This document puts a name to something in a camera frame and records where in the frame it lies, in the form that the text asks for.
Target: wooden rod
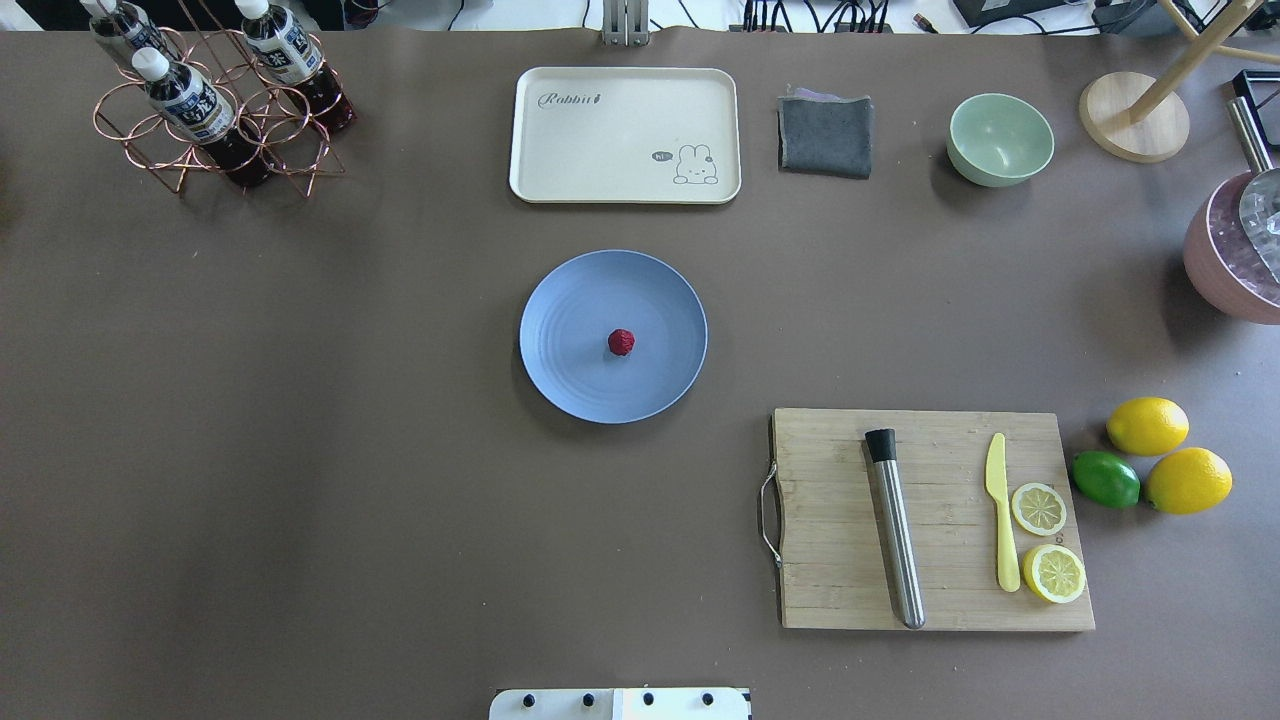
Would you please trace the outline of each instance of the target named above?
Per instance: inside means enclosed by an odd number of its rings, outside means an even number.
[[[1169,13],[1169,18],[1174,20],[1178,29],[1183,32],[1187,40],[1196,40],[1199,33],[1192,27],[1190,20],[1183,17],[1183,14],[1174,5],[1174,0],[1160,0],[1160,5]],[[1242,47],[1228,47],[1226,45],[1219,45],[1213,49],[1219,55],[1226,55],[1228,58],[1239,58],[1240,60],[1249,60],[1253,63],[1267,63],[1271,65],[1280,65],[1280,55],[1272,53],[1258,53],[1257,50],[1244,50]]]
[[[1204,28],[1204,32],[1199,33],[1190,47],[1167,70],[1165,74],[1156,79],[1155,85],[1147,88],[1147,92],[1142,94],[1142,97],[1134,101],[1129,108],[1129,122],[1132,124],[1138,124],[1157,105],[1165,101],[1179,85],[1187,79],[1187,76],[1192,73],[1204,58],[1208,58],[1212,53],[1229,35],[1235,32],[1235,28],[1240,27],[1240,23],[1249,19],[1249,15],[1262,4],[1262,0],[1231,0],[1222,9],[1221,14]]]

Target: lime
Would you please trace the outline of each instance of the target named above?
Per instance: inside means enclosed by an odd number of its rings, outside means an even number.
[[[1087,450],[1071,461],[1071,479],[1084,497],[1107,507],[1138,503],[1142,484],[1138,473],[1123,459],[1101,450]]]
[[[1023,556],[1023,579],[1041,600],[1071,602],[1084,592],[1084,562],[1060,544],[1041,544]]]
[[[1231,492],[1231,469],[1204,450],[1188,447],[1160,459],[1147,475],[1147,500],[1162,512],[1208,510]]]
[[[1121,402],[1107,419],[1111,443],[1130,455],[1164,455],[1181,445],[1189,429],[1187,413],[1164,397]]]
[[[1066,503],[1044,483],[1027,483],[1014,491],[1010,501],[1014,520],[1034,536],[1053,536],[1066,525]]]

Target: yellow lemon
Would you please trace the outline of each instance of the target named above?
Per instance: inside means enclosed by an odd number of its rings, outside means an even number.
[[[1231,469],[1204,450],[1188,447],[1160,459],[1147,477],[1147,500],[1162,512],[1208,510],[1231,492]]]
[[[1121,402],[1107,419],[1111,443],[1130,455],[1164,455],[1181,445],[1189,429],[1187,413],[1164,397]]]
[[[1044,483],[1027,483],[1014,492],[1009,502],[1014,520],[1034,536],[1052,536],[1066,525],[1066,503],[1057,491]]]
[[[1071,602],[1084,592],[1084,562],[1060,544],[1039,544],[1023,556],[1027,587],[1047,602]]]

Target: red fruit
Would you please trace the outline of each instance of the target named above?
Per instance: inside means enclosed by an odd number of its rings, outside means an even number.
[[[635,346],[636,336],[631,334],[631,331],[618,328],[609,333],[609,352],[614,355],[630,355],[631,348]]]

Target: white bottle cap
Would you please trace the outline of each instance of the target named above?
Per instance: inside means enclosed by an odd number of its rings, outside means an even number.
[[[116,0],[81,0],[81,5],[95,18],[105,18],[115,12]]]
[[[145,81],[157,81],[169,72],[169,58],[155,47],[143,47],[133,54],[133,69],[138,70]]]
[[[236,6],[241,9],[242,15],[256,20],[271,9],[271,3],[270,0],[236,0]]]

